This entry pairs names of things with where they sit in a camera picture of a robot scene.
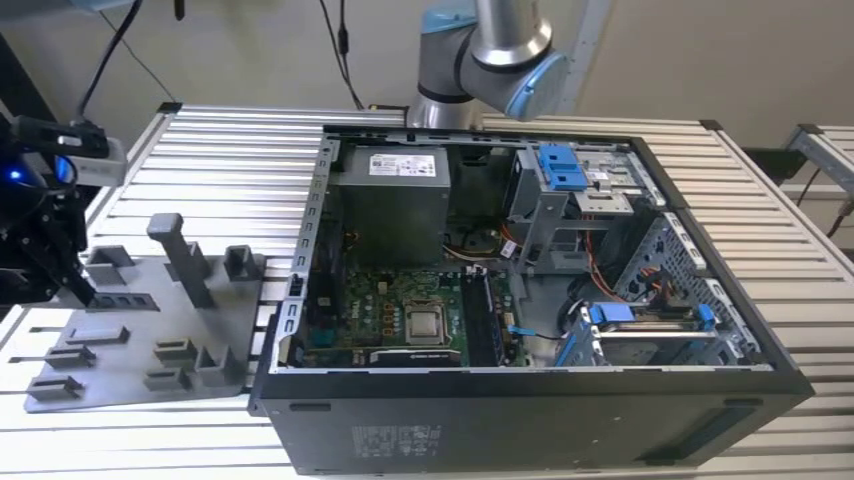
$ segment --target power supply label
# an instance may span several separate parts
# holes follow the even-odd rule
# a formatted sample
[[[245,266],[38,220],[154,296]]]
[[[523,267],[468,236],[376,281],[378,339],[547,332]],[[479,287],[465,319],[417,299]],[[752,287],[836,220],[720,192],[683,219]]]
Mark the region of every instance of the power supply label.
[[[432,155],[370,155],[369,175],[388,177],[435,177],[436,160]]]

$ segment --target wall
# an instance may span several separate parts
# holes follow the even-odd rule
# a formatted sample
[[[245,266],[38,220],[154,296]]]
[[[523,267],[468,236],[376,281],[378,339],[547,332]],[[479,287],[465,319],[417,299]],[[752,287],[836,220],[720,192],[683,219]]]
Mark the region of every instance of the wall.
[[[615,0],[576,113],[713,118],[767,147],[851,125],[851,18],[850,0]]]
[[[350,0],[350,77],[368,103],[408,104],[417,75],[420,13],[435,0]],[[571,45],[583,2],[544,0],[555,41]],[[326,1],[337,30],[337,2]],[[118,25],[126,9],[106,12]],[[57,14],[2,29],[60,120],[72,117],[112,35],[98,16]],[[148,1],[126,40],[186,103],[352,108],[316,0]],[[90,104],[92,120],[130,142],[165,96],[120,46]]]

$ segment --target aluminum extrusion table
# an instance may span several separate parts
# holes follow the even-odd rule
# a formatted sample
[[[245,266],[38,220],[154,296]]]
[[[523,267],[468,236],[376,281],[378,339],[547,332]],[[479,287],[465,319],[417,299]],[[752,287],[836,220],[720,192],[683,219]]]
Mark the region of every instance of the aluminum extrusion table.
[[[148,216],[177,211],[204,251],[246,243],[272,258],[252,346],[284,296],[321,125],[401,125],[399,112],[182,106],[161,112],[136,143],[128,185],[86,212],[90,245],[160,254]],[[577,472],[572,478],[854,478],[854,266],[772,186],[729,137],[696,121],[547,117],[520,124],[487,116],[489,130],[641,136],[693,215],[809,378],[816,396],[697,470]],[[200,475],[296,476],[246,395],[69,413],[24,413],[68,311],[16,307],[0,323],[0,476],[61,479]],[[565,478],[569,472],[465,478]]]
[[[799,150],[854,196],[854,127],[797,125],[787,150]]]

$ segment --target blue led light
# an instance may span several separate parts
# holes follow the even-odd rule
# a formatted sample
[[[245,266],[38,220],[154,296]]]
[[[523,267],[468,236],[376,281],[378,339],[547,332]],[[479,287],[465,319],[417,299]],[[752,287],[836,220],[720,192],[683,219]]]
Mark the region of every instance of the blue led light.
[[[65,157],[56,157],[56,179],[62,183],[68,183],[68,174],[70,172],[68,163],[69,160]]]

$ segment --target white sticker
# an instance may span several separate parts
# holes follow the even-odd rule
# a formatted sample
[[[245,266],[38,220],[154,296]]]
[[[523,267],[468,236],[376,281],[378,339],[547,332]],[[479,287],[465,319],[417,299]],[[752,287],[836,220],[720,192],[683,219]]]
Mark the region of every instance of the white sticker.
[[[435,177],[436,161],[432,155],[370,155],[369,175],[391,177]]]
[[[504,246],[501,247],[501,257],[512,257],[512,253],[516,251],[516,246],[516,242],[507,240],[507,243],[504,243]]]
[[[591,180],[607,180],[608,174],[595,170],[587,170],[587,178],[589,178]]]

